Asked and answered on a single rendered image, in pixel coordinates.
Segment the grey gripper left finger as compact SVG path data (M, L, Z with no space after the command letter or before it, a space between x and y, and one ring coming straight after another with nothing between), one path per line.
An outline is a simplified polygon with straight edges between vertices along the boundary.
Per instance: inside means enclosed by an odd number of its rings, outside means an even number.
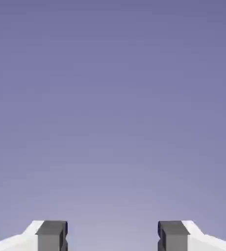
M0 241L0 251L68 251L68 222L34 220L21 233Z

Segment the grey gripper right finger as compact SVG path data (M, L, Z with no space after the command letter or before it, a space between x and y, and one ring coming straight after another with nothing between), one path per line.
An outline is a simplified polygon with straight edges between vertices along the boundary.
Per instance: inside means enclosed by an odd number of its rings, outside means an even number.
M204 234L192 220L159 221L158 251L226 251L226 241Z

